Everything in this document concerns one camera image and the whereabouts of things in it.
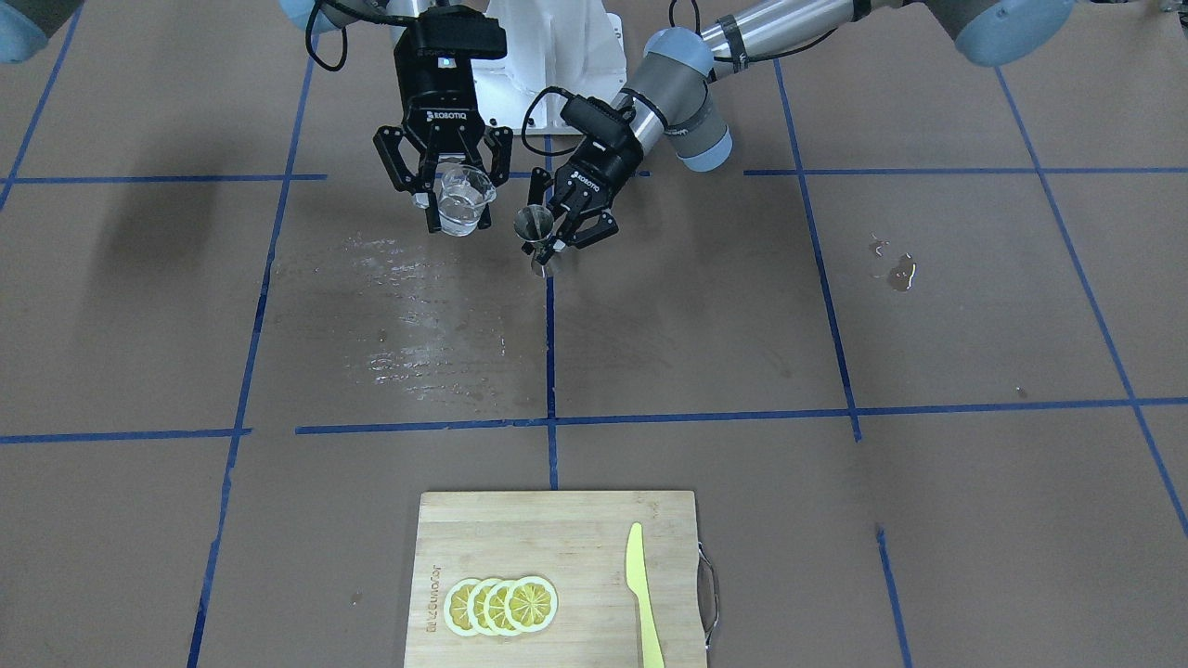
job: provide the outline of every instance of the robotiq logo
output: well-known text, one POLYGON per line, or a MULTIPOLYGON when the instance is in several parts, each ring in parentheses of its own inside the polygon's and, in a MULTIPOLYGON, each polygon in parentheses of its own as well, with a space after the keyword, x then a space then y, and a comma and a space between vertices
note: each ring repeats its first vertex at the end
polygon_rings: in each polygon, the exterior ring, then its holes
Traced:
POLYGON ((466 112, 425 112, 425 120, 466 120, 466 112))
POLYGON ((581 181, 581 182, 582 182, 582 183, 584 183, 586 185, 589 185, 589 187, 590 187, 590 190, 593 190, 593 191, 595 191, 595 193, 598 193, 598 191, 602 190, 601 188, 599 188, 599 187, 598 187, 598 184, 596 184, 596 183, 594 183, 593 181, 590 181, 589 178, 587 178, 587 177, 586 177, 586 175, 584 175, 584 174, 582 174, 582 172, 580 172, 580 171, 575 171, 575 172, 574 172, 574 178, 576 178, 577 181, 581 181))

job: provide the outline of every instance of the plastic knife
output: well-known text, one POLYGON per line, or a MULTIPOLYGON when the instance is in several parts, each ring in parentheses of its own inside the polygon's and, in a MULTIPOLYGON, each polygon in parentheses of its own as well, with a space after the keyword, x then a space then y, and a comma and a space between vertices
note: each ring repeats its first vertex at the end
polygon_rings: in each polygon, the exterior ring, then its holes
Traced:
POLYGON ((627 535, 627 588, 639 601, 639 637, 644 647, 644 668, 664 668, 661 639, 652 618, 652 600, 647 593, 647 568, 644 566, 644 525, 636 522, 627 535))

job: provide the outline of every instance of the metal jigger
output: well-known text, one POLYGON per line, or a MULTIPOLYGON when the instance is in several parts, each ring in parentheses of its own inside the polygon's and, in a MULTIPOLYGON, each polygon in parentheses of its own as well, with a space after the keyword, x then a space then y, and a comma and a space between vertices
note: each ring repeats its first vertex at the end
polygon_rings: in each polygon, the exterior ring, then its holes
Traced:
POLYGON ((516 228, 516 235, 524 240, 525 251, 531 246, 533 259, 529 260, 529 263, 532 273, 542 278, 552 277, 552 264, 555 263, 542 266, 536 261, 535 256, 536 251, 549 242, 555 225, 556 220, 552 218, 552 214, 542 204, 524 207, 516 214, 516 221, 512 223, 516 228))

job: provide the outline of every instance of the water droplet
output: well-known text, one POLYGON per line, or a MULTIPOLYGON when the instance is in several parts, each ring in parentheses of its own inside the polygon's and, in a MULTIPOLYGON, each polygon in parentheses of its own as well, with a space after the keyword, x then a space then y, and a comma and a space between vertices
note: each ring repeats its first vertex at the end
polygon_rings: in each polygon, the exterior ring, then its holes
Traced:
POLYGON ((879 239, 873 232, 871 233, 871 238, 874 239, 874 242, 871 244, 870 246, 867 246, 867 248, 870 248, 871 252, 874 253, 876 257, 881 258, 883 257, 883 248, 886 248, 887 246, 890 246, 891 241, 886 241, 886 240, 879 239))
POLYGON ((901 292, 911 290, 912 282, 916 281, 916 260, 910 254, 904 253, 899 258, 899 265, 887 275, 887 284, 901 292))

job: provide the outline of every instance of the wooden cutting board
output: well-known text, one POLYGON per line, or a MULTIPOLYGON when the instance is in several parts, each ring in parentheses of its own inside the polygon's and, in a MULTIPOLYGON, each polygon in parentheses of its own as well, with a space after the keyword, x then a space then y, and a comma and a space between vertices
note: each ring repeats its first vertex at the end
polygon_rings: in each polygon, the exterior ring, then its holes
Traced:
POLYGON ((644 554, 665 668, 706 668, 693 492, 428 492, 421 497, 405 668, 643 667, 627 534, 644 554), (462 637, 446 594, 465 578, 541 575, 557 590, 543 631, 462 637))

